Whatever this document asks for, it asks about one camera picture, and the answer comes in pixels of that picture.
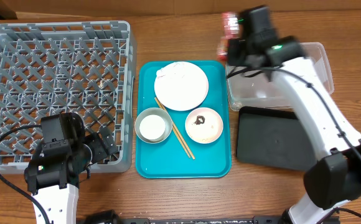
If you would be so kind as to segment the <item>white paper cup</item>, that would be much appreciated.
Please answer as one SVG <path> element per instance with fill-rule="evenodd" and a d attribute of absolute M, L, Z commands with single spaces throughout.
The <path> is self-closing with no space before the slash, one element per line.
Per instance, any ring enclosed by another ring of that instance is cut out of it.
<path fill-rule="evenodd" d="M 164 134 L 165 129 L 165 121 L 155 114 L 143 118 L 139 125 L 141 135 L 150 141 L 157 141 Z"/>

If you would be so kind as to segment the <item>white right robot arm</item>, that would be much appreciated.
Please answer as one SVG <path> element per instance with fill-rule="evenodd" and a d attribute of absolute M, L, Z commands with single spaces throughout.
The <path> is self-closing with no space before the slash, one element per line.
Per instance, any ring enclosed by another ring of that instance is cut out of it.
<path fill-rule="evenodd" d="M 227 78 L 264 74 L 293 107 L 313 145 L 316 164 L 304 174 L 302 199 L 280 223 L 323 223 L 361 196 L 361 134 L 326 91 L 300 41 L 279 37 L 267 6 L 222 15 Z"/>

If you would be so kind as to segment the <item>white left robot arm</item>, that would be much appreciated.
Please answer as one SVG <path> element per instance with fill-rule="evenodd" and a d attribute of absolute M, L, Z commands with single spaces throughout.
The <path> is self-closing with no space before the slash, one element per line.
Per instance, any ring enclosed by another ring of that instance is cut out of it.
<path fill-rule="evenodd" d="M 113 133 L 102 126 L 87 134 L 76 113 L 47 116 L 40 124 L 42 142 L 24 171 L 37 222 L 76 223 L 79 175 L 117 152 Z"/>

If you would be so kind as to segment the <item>small pink bowl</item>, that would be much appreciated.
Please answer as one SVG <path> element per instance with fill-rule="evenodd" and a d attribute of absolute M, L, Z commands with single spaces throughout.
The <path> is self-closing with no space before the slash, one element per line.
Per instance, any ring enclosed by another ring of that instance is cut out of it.
<path fill-rule="evenodd" d="M 222 134 L 221 116 L 211 108 L 197 108 L 189 113 L 185 120 L 187 135 L 199 144 L 210 144 Z"/>

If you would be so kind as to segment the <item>red snack wrapper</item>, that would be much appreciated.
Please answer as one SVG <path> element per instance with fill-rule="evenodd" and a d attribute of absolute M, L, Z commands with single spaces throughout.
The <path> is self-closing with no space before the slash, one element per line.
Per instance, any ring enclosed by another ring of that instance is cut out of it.
<path fill-rule="evenodd" d="M 228 41 L 239 36 L 240 28 L 236 12 L 224 12 L 221 17 L 224 35 L 221 36 L 217 47 L 217 58 L 220 61 L 226 61 Z"/>

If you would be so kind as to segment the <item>white napkin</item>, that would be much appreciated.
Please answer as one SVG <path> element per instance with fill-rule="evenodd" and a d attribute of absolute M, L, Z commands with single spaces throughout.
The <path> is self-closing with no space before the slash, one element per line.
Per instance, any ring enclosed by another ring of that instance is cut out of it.
<path fill-rule="evenodd" d="M 169 65 L 166 65 L 165 67 L 162 67 L 156 72 L 156 77 L 183 77 L 184 76 L 184 68 L 185 68 L 186 62 L 173 62 Z"/>

